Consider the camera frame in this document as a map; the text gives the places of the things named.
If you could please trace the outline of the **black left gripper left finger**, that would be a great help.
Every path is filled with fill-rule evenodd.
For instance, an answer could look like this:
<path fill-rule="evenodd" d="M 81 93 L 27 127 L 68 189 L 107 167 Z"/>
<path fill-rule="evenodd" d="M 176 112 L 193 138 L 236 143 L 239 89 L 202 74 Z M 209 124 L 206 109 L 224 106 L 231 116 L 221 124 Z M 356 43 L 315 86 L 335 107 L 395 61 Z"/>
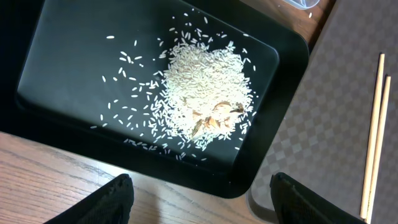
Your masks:
<path fill-rule="evenodd" d="M 45 224 L 128 224 L 133 203 L 132 179 L 121 174 Z"/>

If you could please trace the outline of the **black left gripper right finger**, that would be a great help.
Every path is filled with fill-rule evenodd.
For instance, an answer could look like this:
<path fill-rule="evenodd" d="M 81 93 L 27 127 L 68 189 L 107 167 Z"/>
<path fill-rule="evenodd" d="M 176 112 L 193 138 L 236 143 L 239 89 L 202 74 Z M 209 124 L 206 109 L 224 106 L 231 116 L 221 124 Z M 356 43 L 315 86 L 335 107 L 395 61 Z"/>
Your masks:
<path fill-rule="evenodd" d="M 283 172 L 272 176 L 270 188 L 281 224 L 365 224 Z"/>

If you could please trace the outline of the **pile of rice grains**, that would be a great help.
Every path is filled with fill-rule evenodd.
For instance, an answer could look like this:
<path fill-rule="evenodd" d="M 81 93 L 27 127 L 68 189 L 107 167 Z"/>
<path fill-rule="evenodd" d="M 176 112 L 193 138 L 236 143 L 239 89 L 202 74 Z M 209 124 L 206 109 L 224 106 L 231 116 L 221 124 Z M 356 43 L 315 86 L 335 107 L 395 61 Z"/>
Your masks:
<path fill-rule="evenodd" d="M 90 125 L 178 161 L 238 152 L 259 99 L 255 40 L 200 12 L 166 14 L 107 36 L 115 64 Z"/>

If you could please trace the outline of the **wooden chopstick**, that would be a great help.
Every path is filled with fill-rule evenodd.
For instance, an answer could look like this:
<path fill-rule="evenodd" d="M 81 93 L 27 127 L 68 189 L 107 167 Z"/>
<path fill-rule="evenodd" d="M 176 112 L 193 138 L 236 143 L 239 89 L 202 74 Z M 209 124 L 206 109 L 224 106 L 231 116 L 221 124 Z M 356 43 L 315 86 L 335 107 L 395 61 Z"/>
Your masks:
<path fill-rule="evenodd" d="M 384 130 L 386 125 L 390 86 L 391 86 L 391 76 L 387 75 L 382 95 L 381 110 L 379 114 L 379 124 L 377 127 L 376 148 L 374 153 L 374 162 L 373 162 L 372 179 L 371 179 L 371 191 L 369 196 L 368 214 L 366 217 L 366 222 L 368 224 L 371 224 L 372 215 L 373 215 L 377 178 L 378 178 L 379 165 L 381 160 L 382 143 L 384 139 Z"/>
<path fill-rule="evenodd" d="M 366 165 L 364 171 L 363 194 L 361 198 L 360 217 L 366 221 L 368 215 L 369 199 L 371 193 L 371 179 L 374 164 L 374 154 L 376 150 L 377 129 L 379 124 L 379 113 L 382 98 L 382 83 L 384 73 L 385 54 L 379 54 L 377 66 L 376 84 L 374 89 L 373 108 L 371 113 L 371 122 L 368 137 L 368 150 L 366 155 Z"/>

